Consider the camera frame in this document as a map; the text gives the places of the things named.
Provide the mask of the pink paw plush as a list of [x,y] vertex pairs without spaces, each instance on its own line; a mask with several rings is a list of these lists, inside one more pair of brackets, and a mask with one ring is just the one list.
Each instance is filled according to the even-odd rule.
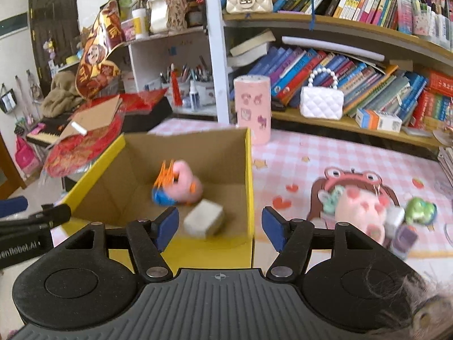
[[337,223],[350,223],[379,244],[385,240],[385,218],[391,200],[357,186],[347,186],[335,210]]

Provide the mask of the white foam block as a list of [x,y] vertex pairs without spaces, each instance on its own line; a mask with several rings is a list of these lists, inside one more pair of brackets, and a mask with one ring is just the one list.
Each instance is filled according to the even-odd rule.
[[208,199],[202,199],[185,217],[183,228],[189,236],[207,239],[217,233],[223,220],[223,207]]

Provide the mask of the purple grey toy truck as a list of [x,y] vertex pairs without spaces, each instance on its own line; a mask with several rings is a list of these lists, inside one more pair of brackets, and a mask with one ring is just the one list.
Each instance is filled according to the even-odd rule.
[[414,226],[402,224],[395,233],[388,250],[400,260],[406,260],[412,247],[418,240],[418,234]]

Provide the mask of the pink cylinder pen holder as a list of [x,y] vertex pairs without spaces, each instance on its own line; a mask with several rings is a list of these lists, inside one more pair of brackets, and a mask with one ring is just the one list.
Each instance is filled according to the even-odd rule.
[[264,75],[242,75],[234,79],[237,125],[248,128],[253,145],[271,138],[271,82]]

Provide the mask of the green frog toy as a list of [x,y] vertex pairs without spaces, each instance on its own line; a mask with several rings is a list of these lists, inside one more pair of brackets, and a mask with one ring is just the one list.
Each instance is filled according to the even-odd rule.
[[409,225],[430,226],[435,222],[438,208],[420,197],[410,199],[405,207],[405,222]]

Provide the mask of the white charger box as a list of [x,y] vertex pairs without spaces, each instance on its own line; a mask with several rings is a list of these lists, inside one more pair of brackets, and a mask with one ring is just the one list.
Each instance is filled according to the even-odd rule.
[[385,218],[385,237],[393,239],[398,228],[403,224],[405,219],[405,209],[400,206],[389,206],[386,210]]

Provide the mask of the row of shelf books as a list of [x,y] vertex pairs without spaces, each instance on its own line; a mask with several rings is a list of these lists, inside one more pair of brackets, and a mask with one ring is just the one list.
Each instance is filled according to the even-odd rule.
[[[269,11],[241,11],[232,4],[236,0],[224,0],[223,16],[227,19],[263,22],[297,22],[303,20],[310,28],[319,30],[322,25],[332,28],[338,35],[346,29],[347,44],[352,46],[358,39],[372,43],[395,39],[409,43],[410,49],[427,50],[430,58],[438,58],[452,66],[452,0],[273,0]],[[325,67],[337,73],[337,80],[322,75],[317,86],[336,84],[344,94],[343,114],[353,117],[358,109],[390,111],[413,128],[428,129],[432,122],[444,121],[452,108],[452,78],[430,69],[423,75],[406,74],[406,83],[398,94],[378,106],[378,97],[396,81],[396,73],[359,63],[359,53],[342,53],[325,62]]]

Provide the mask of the orange white medicine box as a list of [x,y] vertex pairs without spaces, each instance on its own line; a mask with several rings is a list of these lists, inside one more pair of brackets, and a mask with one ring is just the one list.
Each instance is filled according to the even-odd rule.
[[355,119],[358,126],[362,129],[392,133],[401,131],[402,120],[396,115],[383,111],[358,109]]

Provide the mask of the red gold paper decoration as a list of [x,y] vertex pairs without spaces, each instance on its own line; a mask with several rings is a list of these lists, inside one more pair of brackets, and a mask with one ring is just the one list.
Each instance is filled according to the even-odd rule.
[[172,114],[162,90],[101,94],[120,77],[120,68],[109,56],[124,42],[119,4],[117,0],[111,0],[97,14],[88,35],[74,78],[77,98],[82,100],[82,104],[70,115],[68,123],[76,113],[115,96],[119,95],[122,102],[109,126],[89,131],[86,136],[76,135],[56,141],[44,162],[43,173],[47,177],[66,177],[89,168],[122,133],[147,132]]

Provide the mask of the white quilted pearl handbag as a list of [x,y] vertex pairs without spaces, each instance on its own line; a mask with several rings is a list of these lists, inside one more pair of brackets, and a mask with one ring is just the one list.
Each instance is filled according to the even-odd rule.
[[[332,83],[329,87],[314,85],[319,75],[329,75]],[[304,118],[321,120],[340,120],[343,116],[345,94],[338,89],[336,73],[329,68],[312,70],[307,85],[302,87],[300,93],[300,114]]]

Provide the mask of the blue plastic bag toy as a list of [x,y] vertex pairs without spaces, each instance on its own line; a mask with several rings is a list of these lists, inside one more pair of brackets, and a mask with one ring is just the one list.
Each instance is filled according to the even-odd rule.
[[153,202],[161,207],[171,207],[177,205],[177,201],[167,196],[162,188],[154,187],[151,191]]

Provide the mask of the white pen organizer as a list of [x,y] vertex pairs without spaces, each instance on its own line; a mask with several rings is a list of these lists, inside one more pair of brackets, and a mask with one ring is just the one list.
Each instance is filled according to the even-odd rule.
[[148,80],[143,89],[162,90],[170,106],[177,109],[198,111],[216,103],[213,73],[203,55],[195,65],[168,65],[156,78]]

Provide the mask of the brown cardboard sheet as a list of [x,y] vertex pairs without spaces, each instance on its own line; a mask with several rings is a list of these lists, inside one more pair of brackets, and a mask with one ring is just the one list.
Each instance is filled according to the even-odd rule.
[[118,95],[99,105],[76,113],[57,141],[60,142],[65,138],[76,135],[86,136],[89,131],[109,126],[121,102],[122,100]]

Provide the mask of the pink flamingo plush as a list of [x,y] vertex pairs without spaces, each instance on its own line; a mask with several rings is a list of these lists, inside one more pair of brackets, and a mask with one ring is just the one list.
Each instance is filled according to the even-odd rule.
[[162,188],[177,204],[198,203],[204,192],[200,179],[184,160],[171,160],[169,164],[164,160],[152,189],[154,187]]

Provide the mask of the yellow cardboard box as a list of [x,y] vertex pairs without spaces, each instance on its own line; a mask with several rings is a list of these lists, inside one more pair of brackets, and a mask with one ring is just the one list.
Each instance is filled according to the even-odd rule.
[[245,128],[119,136],[65,197],[74,234],[92,222],[123,227],[176,207],[164,250],[172,270],[249,269],[254,208],[251,139]]

